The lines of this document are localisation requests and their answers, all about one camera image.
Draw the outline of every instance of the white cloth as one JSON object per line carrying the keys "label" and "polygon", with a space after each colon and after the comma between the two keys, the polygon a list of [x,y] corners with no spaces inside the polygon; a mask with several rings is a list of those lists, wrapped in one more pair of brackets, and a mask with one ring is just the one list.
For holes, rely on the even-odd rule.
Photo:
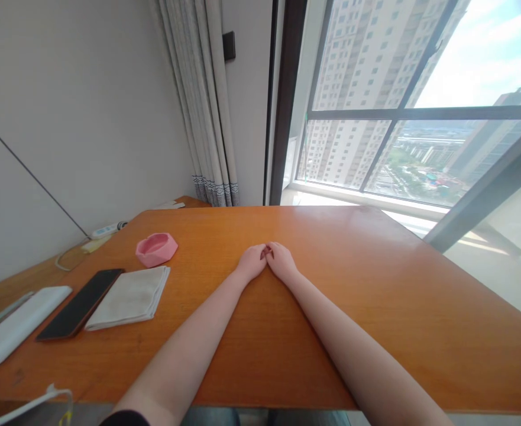
{"label": "white cloth", "polygon": [[167,266],[123,273],[89,318],[85,330],[151,320],[169,274]]}

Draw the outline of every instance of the black phone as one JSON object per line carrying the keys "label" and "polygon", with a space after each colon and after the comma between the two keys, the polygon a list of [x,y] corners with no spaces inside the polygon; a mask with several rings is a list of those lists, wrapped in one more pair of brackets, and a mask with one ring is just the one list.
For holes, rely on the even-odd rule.
{"label": "black phone", "polygon": [[37,335],[35,341],[69,338],[76,335],[124,269],[97,272],[53,320]]}

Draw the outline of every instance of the pink ashtray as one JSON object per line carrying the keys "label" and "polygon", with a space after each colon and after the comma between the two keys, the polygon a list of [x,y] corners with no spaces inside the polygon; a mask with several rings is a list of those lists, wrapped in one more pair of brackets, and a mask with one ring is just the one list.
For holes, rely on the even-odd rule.
{"label": "pink ashtray", "polygon": [[145,267],[167,262],[177,250],[176,240],[169,233],[152,234],[136,246],[136,256]]}

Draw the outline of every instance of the sleeve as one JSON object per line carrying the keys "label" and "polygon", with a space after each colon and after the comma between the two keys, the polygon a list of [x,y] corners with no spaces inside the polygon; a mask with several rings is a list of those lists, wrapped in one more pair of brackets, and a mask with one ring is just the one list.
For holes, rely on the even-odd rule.
{"label": "sleeve", "polygon": [[139,412],[122,410],[111,414],[100,426],[150,426]]}

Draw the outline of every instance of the curtain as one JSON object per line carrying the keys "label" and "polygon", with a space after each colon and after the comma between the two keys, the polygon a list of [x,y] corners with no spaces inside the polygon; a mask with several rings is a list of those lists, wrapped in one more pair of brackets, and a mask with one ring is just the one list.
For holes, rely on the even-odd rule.
{"label": "curtain", "polygon": [[149,0],[173,68],[201,201],[239,205],[220,0]]}

